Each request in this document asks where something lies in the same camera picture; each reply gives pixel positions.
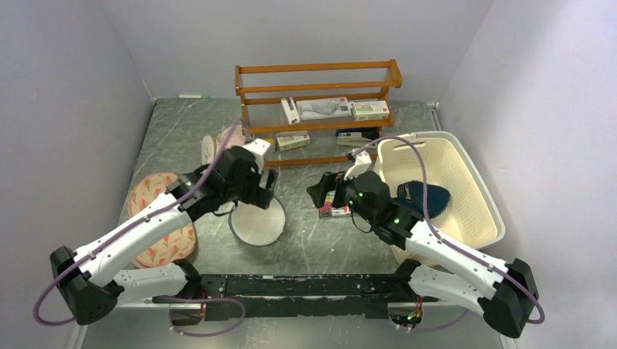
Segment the round white mesh laundry bag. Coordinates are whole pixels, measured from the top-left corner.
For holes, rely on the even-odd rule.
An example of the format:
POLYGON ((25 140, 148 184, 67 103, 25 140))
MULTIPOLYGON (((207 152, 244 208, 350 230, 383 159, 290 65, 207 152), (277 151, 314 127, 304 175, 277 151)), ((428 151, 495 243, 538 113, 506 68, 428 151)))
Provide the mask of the round white mesh laundry bag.
POLYGON ((228 216, 231 232, 250 246, 268 246, 283 234, 287 215, 278 197, 273 197, 267 209, 239 202, 228 216))

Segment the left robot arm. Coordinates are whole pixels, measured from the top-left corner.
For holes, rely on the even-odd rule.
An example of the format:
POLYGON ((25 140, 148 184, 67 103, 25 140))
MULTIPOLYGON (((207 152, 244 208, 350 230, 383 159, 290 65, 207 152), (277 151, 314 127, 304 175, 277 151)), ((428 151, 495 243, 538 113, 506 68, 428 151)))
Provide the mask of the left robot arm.
POLYGON ((192 302, 202 293, 202 277, 185 258, 162 267, 126 270, 156 242, 206 214, 222 216, 240 202, 268 208, 277 173, 260 186, 270 143, 253 140, 221 151, 212 163, 182 174, 147 207, 103 237, 76 250, 62 246, 50 255, 53 286, 73 321, 92 324, 117 305, 150 297, 192 302))

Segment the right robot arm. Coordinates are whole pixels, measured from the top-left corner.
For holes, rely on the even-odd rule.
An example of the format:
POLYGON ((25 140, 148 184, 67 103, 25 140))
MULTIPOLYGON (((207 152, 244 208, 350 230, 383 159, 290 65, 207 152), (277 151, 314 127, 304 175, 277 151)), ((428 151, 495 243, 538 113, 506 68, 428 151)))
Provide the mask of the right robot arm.
POLYGON ((380 240, 445 268, 441 272, 420 265, 411 274, 395 278, 392 289, 399 300, 409 301, 419 295, 455 303, 514 339, 533 322, 532 312, 540 308, 538 288, 525 261, 516 258, 506 262, 439 232, 419 213, 398 204, 376 173, 345 179, 340 172, 325 172, 306 191, 317 208, 323 207, 326 195, 333 192, 332 206, 347 206, 380 240))

